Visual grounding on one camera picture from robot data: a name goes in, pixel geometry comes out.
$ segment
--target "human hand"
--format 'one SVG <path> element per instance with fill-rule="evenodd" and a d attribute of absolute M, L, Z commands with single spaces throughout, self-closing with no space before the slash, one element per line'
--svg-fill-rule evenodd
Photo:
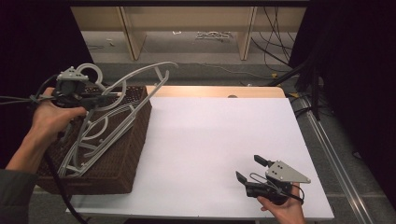
<path fill-rule="evenodd" d="M 296 187 L 292 187 L 291 194 L 300 197 L 300 191 Z M 305 223 L 301 202 L 296 199 L 289 198 L 281 205 L 271 203 L 262 196 L 257 197 L 257 200 L 262 204 L 262 211 L 270 211 L 281 224 Z"/>
<path fill-rule="evenodd" d="M 51 95 L 53 88 L 47 88 L 44 95 Z M 71 119 L 86 114 L 84 107 L 60 108 L 51 101 L 40 103 L 33 115 L 30 131 L 23 138 L 21 146 L 9 161 L 6 169 L 35 174 L 44 152 L 57 139 Z"/>
<path fill-rule="evenodd" d="M 51 96 L 53 90 L 53 88 L 47 88 L 43 94 Z M 86 112 L 82 106 L 60 108 L 49 100 L 42 101 L 35 110 L 29 133 L 37 134 L 42 141 L 50 144 L 56 140 L 58 133 L 66 128 L 70 120 L 77 116 L 85 116 Z"/>

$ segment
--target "white curved plastic frame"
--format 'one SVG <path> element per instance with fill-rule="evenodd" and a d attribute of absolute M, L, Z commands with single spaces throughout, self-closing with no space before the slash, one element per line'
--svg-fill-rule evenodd
<path fill-rule="evenodd" d="M 104 107 L 97 107 L 95 109 L 92 109 L 88 112 L 87 117 L 84 119 L 81 128 L 78 133 L 78 139 L 75 142 L 73 146 L 69 149 L 67 152 L 66 156 L 64 157 L 64 161 L 62 162 L 58 174 L 59 176 L 65 176 L 66 172 L 69 171 L 72 174 L 70 176 L 82 176 L 87 172 L 93 165 L 94 163 L 117 141 L 119 140 L 126 132 L 128 132 L 129 129 L 132 128 L 134 125 L 134 119 L 136 117 L 137 112 L 149 101 L 149 99 L 155 94 L 155 92 L 168 80 L 169 78 L 169 71 L 166 70 L 165 75 L 163 76 L 160 69 L 158 66 L 160 65 L 173 65 L 174 67 L 178 67 L 176 63 L 155 63 L 140 69 L 137 69 L 133 71 L 132 73 L 122 77 L 119 79 L 117 82 L 115 82 L 113 85 L 109 87 L 105 87 L 102 84 L 103 80 L 103 74 L 102 71 L 100 70 L 99 67 L 97 67 L 94 64 L 91 63 L 84 63 L 80 65 L 76 71 L 80 74 L 82 74 L 82 70 L 86 68 L 91 68 L 93 69 L 97 75 L 98 78 L 95 82 L 95 85 L 99 88 L 100 91 L 102 91 L 102 95 L 108 95 L 111 93 L 111 91 L 114 90 L 114 88 L 118 87 L 119 85 L 122 86 L 122 91 L 121 91 L 121 96 L 111 105 L 104 106 Z M 156 84 L 155 89 L 148 94 L 148 96 L 140 103 L 137 102 L 131 102 L 128 104 L 124 105 L 119 105 L 119 103 L 122 101 L 126 94 L 126 89 L 127 89 L 127 83 L 126 80 L 128 80 L 131 77 L 136 76 L 137 74 L 140 74 L 144 71 L 147 71 L 149 69 L 154 69 L 158 79 L 160 80 L 159 84 Z M 107 111 L 101 118 L 97 119 L 94 122 L 91 122 L 90 119 L 92 115 L 96 111 Z M 95 145 L 90 145 L 88 143 L 85 143 L 84 141 L 92 140 L 99 138 L 101 134 L 106 130 L 108 121 L 111 117 L 125 112 L 125 111 L 130 111 L 130 114 L 120 123 L 120 125 L 115 128 L 105 139 L 100 139 L 99 142 L 100 144 L 98 146 Z M 95 133 L 91 136 L 88 136 L 90 130 L 98 125 L 99 123 L 103 122 L 103 128 L 101 131 L 98 133 Z M 91 152 L 88 152 L 84 154 L 84 158 L 89 158 L 88 161 L 85 163 L 81 163 L 78 161 L 78 149 L 80 147 L 87 148 Z"/>

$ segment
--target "wicker basket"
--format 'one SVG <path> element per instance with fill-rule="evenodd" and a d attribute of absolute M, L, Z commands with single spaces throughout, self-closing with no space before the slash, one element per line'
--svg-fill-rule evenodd
<path fill-rule="evenodd" d="M 127 95 L 121 103 L 125 104 L 133 99 L 143 100 L 147 95 L 146 87 L 128 87 Z M 113 144 L 83 176 L 61 177 L 67 194 L 130 193 L 140 154 L 146 140 L 150 112 L 151 104 L 148 101 L 138 111 L 134 120 L 134 126 Z M 100 118 L 104 113 L 106 112 L 96 114 L 93 119 Z M 129 113 L 125 112 L 113 117 L 108 123 L 107 129 L 112 130 L 117 127 Z M 56 169 L 59 168 L 65 154 L 77 139 L 82 119 L 75 120 L 74 122 L 74 128 L 68 136 L 67 141 L 63 143 L 58 141 L 48 149 L 49 156 L 52 158 Z M 39 187 L 49 193 L 59 194 L 59 190 L 50 174 L 49 167 L 44 160 L 41 162 L 37 173 L 39 174 L 37 181 Z"/>

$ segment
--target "table surface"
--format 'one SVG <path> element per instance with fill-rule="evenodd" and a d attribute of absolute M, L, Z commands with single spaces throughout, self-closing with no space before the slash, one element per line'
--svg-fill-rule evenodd
<path fill-rule="evenodd" d="M 246 196 L 245 187 L 235 176 L 238 171 L 252 181 L 250 173 L 264 175 L 267 168 L 253 160 L 257 154 L 270 161 L 283 161 L 311 179 L 310 184 L 301 184 L 307 220 L 333 218 L 290 102 L 284 94 L 274 97 L 279 90 L 162 87 L 150 99 L 148 133 L 132 192 L 75 195 L 71 203 L 78 212 L 90 216 L 273 217 L 260 210 L 256 199 Z M 206 97 L 209 91 L 216 96 Z M 241 98 L 245 91 L 257 94 Z M 270 98 L 263 98 L 266 93 Z M 227 98 L 229 94 L 239 98 Z"/>

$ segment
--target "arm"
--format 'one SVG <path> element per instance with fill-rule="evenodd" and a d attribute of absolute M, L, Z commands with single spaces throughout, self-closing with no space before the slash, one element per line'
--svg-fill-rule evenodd
<path fill-rule="evenodd" d="M 51 95 L 53 88 L 44 92 Z M 59 108 L 50 101 L 41 102 L 33 116 L 32 127 L 21 146 L 0 170 L 0 223 L 28 223 L 28 208 L 35 187 L 35 174 L 47 147 L 76 116 L 84 116 L 83 107 Z"/>
<path fill-rule="evenodd" d="M 298 188 L 293 187 L 291 194 L 300 197 Z M 281 224 L 302 224 L 305 223 L 302 205 L 299 201 L 289 198 L 284 204 L 276 205 L 264 197 L 257 197 L 262 204 L 262 211 L 270 211 Z"/>
<path fill-rule="evenodd" d="M 53 88 L 47 88 L 45 95 L 51 95 Z M 6 170 L 35 174 L 44 152 L 63 131 L 71 119 L 84 116 L 83 107 L 60 108 L 50 101 L 41 102 L 33 116 L 32 127 L 24 137 L 21 146 L 9 161 Z"/>

